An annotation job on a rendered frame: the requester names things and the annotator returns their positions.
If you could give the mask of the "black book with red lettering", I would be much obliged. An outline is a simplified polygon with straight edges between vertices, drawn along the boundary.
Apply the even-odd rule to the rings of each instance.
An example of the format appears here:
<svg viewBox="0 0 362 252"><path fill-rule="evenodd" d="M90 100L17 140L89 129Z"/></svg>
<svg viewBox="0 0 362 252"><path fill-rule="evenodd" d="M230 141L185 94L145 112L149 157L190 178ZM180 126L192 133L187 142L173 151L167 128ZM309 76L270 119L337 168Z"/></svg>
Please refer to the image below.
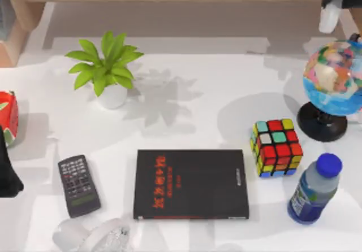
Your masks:
<svg viewBox="0 0 362 252"><path fill-rule="evenodd" d="M242 150L139 150L133 218L248 219Z"/></svg>

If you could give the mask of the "green plant in white pot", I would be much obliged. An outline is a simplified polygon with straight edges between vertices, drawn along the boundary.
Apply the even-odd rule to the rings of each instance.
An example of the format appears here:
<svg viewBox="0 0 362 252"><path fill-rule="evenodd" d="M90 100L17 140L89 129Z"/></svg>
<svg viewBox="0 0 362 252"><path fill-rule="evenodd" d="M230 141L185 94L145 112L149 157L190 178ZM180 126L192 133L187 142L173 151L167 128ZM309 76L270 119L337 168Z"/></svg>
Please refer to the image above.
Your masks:
<svg viewBox="0 0 362 252"><path fill-rule="evenodd" d="M101 39L101 50L92 41L80 39L81 49L65 54L79 61L68 71L76 75L74 89L91 84L96 100L108 110L125 103L135 80L128 65L144 56L136 46L125 44L125 39L125 33L114 35L113 31L107 31Z"/></svg>

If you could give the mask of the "multicoloured puzzle cube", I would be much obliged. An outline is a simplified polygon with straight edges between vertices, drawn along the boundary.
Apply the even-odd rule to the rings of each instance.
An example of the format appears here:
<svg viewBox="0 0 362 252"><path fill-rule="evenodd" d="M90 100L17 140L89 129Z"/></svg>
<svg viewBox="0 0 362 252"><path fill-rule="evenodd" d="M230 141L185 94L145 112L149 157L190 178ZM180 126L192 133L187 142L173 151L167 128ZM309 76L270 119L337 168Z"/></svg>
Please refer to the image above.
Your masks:
<svg viewBox="0 0 362 252"><path fill-rule="evenodd" d="M289 118L255 122L249 143L260 178L292 176L303 157Z"/></svg>

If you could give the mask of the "black calculator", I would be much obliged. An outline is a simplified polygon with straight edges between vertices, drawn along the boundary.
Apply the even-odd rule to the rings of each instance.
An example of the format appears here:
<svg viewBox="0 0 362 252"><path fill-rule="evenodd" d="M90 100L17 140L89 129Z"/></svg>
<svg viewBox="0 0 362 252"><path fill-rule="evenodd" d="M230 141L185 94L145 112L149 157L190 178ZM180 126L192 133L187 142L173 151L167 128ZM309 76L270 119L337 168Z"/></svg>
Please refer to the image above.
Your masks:
<svg viewBox="0 0 362 252"><path fill-rule="evenodd" d="M67 211L71 218L90 214L101 208L85 155L76 155L58 162Z"/></svg>

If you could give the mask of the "clear glass object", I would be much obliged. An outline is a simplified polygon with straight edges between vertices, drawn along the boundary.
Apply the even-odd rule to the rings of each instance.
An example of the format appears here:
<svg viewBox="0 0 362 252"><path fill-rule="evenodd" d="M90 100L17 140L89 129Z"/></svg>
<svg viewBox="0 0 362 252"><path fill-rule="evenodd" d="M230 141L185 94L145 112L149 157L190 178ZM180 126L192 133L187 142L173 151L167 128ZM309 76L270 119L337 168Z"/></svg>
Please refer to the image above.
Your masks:
<svg viewBox="0 0 362 252"><path fill-rule="evenodd" d="M130 226L120 218L101 223L92 230L68 219L53 233L53 242L61 252L131 252Z"/></svg>

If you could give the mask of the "blue bottle with blue cap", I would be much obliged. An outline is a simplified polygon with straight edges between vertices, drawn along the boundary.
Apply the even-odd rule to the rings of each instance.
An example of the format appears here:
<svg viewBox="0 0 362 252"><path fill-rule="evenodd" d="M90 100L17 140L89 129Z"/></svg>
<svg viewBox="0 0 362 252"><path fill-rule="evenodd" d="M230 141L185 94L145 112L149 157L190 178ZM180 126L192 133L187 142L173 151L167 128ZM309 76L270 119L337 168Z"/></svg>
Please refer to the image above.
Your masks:
<svg viewBox="0 0 362 252"><path fill-rule="evenodd" d="M332 153L323 153L312 162L288 202L289 216L300 224L316 222L338 190L342 168L341 159Z"/></svg>

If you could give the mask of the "colourful globe on black stand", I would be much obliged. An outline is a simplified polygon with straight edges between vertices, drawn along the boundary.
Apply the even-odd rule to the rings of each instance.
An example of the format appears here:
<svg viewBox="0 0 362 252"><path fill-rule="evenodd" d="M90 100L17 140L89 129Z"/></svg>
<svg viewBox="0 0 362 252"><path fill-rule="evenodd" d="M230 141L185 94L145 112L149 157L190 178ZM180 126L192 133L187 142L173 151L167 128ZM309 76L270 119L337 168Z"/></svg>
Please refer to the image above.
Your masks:
<svg viewBox="0 0 362 252"><path fill-rule="evenodd" d="M309 101L297 113L300 129L316 141L340 139L347 117L362 111L362 36L321 46L305 66L303 86Z"/></svg>

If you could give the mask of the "red and green carton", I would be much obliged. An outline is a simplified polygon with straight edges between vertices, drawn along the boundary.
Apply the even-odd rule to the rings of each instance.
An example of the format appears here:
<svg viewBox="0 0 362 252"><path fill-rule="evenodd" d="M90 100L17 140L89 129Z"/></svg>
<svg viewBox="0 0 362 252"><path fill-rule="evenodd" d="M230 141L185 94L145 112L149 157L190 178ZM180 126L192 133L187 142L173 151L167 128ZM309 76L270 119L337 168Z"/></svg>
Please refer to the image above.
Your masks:
<svg viewBox="0 0 362 252"><path fill-rule="evenodd" d="M13 91L0 91L0 126L5 137L6 146L14 143L19 125L19 110Z"/></svg>

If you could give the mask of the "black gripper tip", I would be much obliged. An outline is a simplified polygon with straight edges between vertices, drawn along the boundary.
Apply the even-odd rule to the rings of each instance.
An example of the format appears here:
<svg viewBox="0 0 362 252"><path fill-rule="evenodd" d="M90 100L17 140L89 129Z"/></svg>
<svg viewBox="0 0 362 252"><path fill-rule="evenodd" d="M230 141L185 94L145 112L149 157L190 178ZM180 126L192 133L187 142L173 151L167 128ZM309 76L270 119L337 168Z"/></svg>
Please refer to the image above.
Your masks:
<svg viewBox="0 0 362 252"><path fill-rule="evenodd" d="M0 125L0 198L14 198L23 190L24 184L12 167Z"/></svg>

